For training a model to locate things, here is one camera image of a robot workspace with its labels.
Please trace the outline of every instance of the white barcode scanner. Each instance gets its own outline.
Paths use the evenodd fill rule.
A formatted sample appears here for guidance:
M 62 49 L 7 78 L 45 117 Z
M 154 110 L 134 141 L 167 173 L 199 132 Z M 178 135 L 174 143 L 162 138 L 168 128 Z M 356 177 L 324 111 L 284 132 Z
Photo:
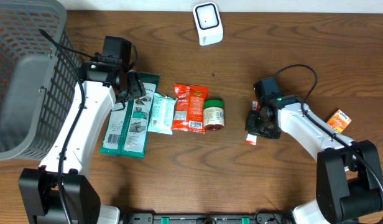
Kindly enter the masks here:
M 215 44 L 223 39 L 223 26 L 215 3 L 196 5 L 193 15 L 201 46 Z

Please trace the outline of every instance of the gray plastic basket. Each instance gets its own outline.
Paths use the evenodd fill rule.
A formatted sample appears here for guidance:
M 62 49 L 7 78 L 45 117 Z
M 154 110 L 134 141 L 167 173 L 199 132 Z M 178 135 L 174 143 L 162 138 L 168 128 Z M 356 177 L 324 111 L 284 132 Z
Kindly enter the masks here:
M 55 0 L 0 1 L 0 160 L 42 159 L 70 109 L 74 71 L 38 32 L 72 48 Z M 79 67 L 78 57 L 67 52 Z

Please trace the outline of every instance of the green and white package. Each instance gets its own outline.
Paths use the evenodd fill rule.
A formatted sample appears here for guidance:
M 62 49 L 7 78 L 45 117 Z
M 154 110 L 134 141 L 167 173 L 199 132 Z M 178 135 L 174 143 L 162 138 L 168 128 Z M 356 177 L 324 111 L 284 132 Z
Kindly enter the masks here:
M 177 100 L 178 98 L 174 100 L 171 97 L 154 93 L 152 116 L 148 132 L 172 134 L 173 113 Z
M 114 105 L 100 153 L 144 158 L 147 127 L 160 77 L 142 72 L 140 76 L 146 89 L 146 96 L 128 101 L 123 110 L 120 110 L 123 108 L 122 103 Z

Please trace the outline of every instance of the green connector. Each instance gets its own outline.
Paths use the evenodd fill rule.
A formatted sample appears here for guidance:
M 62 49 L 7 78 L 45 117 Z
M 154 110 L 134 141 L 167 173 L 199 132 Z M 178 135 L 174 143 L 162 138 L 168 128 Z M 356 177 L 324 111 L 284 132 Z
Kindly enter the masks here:
M 249 218 L 242 218 L 241 224 L 249 224 Z
M 169 218 L 161 218 L 161 224 L 169 224 Z

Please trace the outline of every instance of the table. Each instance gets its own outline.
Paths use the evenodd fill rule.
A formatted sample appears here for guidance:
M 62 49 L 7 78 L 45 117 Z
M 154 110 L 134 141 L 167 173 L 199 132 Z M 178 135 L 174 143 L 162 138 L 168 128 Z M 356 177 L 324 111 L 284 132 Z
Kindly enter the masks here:
M 312 66 L 318 85 L 308 104 L 323 120 L 338 108 L 352 118 L 344 134 L 376 144 L 383 171 L 383 15 L 222 13 L 224 39 L 200 47 L 190 12 L 69 11 L 77 50 L 101 52 L 116 35 L 137 46 L 137 69 L 161 74 L 158 91 L 175 83 L 208 86 L 221 97 L 226 127 L 206 134 L 149 133 L 145 159 L 100 155 L 90 182 L 102 203 L 125 211 L 255 213 L 288 210 L 315 197 L 316 163 L 289 135 L 246 144 L 252 84 L 293 63 Z M 313 75 L 293 68 L 279 76 L 286 94 L 305 96 Z M 0 162 L 0 223 L 26 223 L 17 181 L 38 161 Z M 361 219 L 376 222 L 381 213 Z

